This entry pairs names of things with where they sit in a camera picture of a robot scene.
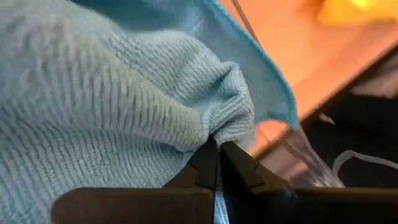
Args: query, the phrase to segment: cloth fold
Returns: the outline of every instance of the cloth fold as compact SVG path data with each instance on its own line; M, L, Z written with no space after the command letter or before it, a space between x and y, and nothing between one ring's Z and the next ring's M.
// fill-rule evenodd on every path
M3 0L0 43L0 222L48 223L77 187L160 187L209 134L299 123L215 1Z

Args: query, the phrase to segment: light blue microfiber cloth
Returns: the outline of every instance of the light blue microfiber cloth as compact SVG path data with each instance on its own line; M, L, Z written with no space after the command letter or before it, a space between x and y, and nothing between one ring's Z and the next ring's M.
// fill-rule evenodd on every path
M77 187L161 187L209 134L268 119L297 127L293 96L215 0L0 1L0 223L48 223Z

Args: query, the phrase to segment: microfiber cloth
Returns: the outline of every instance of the microfiber cloth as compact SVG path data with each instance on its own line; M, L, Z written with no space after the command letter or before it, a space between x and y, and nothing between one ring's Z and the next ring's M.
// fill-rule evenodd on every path
M268 119L298 126L292 93L214 0L0 1L0 223L49 223L78 187L161 187L209 135Z

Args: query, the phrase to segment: wooden table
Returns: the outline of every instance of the wooden table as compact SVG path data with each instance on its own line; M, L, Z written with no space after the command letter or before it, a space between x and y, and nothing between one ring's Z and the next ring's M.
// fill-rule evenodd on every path
M243 25L231 0L220 0ZM398 44L398 25L326 27L316 22L322 0L241 0L259 43L293 89L301 120ZM268 121L257 126L258 156L288 130Z

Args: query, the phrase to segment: wooden surface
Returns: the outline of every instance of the wooden surface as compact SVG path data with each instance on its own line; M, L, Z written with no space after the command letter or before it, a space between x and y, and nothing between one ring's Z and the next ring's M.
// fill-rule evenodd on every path
M231 0L220 0L238 18ZM316 22L322 0L240 0L262 48L293 89L300 119L398 44L398 26L371 24L326 27ZM257 127L256 156L283 135L285 124L269 121Z

